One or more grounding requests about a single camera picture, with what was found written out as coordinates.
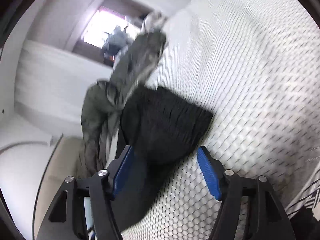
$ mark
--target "window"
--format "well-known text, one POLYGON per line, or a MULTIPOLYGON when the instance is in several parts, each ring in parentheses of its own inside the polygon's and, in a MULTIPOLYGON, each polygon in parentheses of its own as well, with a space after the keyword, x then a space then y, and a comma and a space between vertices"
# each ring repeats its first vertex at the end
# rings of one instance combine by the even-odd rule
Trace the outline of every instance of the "window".
POLYGON ((106 39, 112 34, 114 28, 119 25, 122 30, 128 26, 126 33, 135 39, 140 29, 125 20, 125 17, 101 7, 92 17, 81 37, 84 42, 102 48, 106 39))

